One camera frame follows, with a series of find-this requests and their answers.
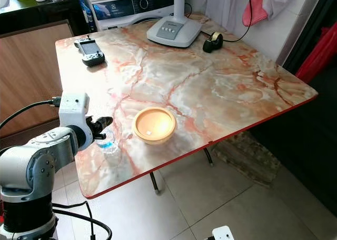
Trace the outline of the red plastic bag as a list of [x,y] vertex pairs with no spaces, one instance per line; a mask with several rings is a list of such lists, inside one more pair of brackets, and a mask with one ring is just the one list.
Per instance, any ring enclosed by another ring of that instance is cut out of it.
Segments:
[[295,76],[309,83],[337,55],[337,22],[330,28],[323,28],[322,35],[310,55],[297,70]]

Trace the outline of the red hanging cloth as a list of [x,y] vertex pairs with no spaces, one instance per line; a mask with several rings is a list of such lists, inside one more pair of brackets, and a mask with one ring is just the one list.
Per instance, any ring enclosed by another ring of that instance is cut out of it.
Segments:
[[250,27],[269,19],[271,15],[272,13],[265,8],[265,0],[249,0],[244,9],[242,23],[245,27]]

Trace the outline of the orange plastic bowl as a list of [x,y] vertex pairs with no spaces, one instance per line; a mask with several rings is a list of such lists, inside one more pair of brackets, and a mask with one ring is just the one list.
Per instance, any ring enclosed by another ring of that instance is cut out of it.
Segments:
[[173,113],[161,107],[144,108],[132,121],[133,134],[151,145],[167,142],[173,136],[176,127],[177,120]]

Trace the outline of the wooden cabinet with black top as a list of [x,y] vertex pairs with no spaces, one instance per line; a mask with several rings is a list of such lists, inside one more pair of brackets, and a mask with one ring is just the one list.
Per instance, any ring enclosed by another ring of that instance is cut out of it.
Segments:
[[7,0],[0,13],[0,117],[61,95],[57,40],[87,33],[80,0]]

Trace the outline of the white washing machine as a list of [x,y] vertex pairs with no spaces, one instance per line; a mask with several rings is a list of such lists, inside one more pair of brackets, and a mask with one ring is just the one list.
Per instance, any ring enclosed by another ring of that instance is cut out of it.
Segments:
[[84,0],[99,31],[167,18],[179,24],[190,19],[183,15],[185,0]]

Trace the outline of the grey egg carton tray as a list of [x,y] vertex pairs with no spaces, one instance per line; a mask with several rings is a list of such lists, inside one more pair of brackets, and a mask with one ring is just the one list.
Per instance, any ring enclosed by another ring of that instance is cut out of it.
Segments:
[[266,188],[271,187],[281,166],[279,159],[248,131],[216,142],[210,150],[239,173]]

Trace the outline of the clear white-capped water bottle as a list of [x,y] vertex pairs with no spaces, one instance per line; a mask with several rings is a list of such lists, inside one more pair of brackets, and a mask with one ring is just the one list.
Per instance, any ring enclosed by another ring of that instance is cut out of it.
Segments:
[[115,132],[110,127],[106,127],[101,132],[105,136],[104,139],[97,139],[96,144],[101,149],[104,155],[111,155],[118,153],[118,145],[116,143]]

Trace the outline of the marble-print folding table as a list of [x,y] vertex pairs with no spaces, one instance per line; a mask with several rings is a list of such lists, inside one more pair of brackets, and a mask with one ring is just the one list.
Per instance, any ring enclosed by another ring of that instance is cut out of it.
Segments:
[[[188,48],[149,41],[151,22],[92,33],[104,64],[87,67],[75,38],[55,42],[64,91],[85,91],[87,114],[111,116],[114,154],[92,145],[75,156],[79,186],[94,199],[216,142],[310,102],[317,91],[243,41],[211,53],[200,35]],[[176,118],[167,142],[149,145],[132,124],[144,108]]]

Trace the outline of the black handheld controller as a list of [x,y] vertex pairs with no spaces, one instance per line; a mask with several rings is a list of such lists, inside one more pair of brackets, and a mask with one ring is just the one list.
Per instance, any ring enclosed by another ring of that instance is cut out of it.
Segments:
[[75,40],[74,45],[82,53],[82,62],[87,67],[94,67],[105,62],[104,53],[89,35],[86,38]]

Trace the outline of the black tape dispenser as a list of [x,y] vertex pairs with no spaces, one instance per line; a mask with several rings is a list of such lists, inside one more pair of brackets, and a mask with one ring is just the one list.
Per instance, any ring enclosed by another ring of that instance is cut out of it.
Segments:
[[214,32],[211,35],[209,35],[207,40],[204,41],[202,50],[206,53],[211,53],[214,50],[218,50],[219,48],[222,48],[223,43],[224,43],[224,38],[222,36],[222,33]]

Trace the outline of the grey standing fan base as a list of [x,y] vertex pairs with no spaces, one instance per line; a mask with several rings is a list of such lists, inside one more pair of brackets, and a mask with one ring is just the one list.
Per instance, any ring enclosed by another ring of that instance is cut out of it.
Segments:
[[187,48],[201,33],[202,23],[185,16],[185,0],[174,0],[173,16],[159,19],[146,33],[147,39],[169,47]]

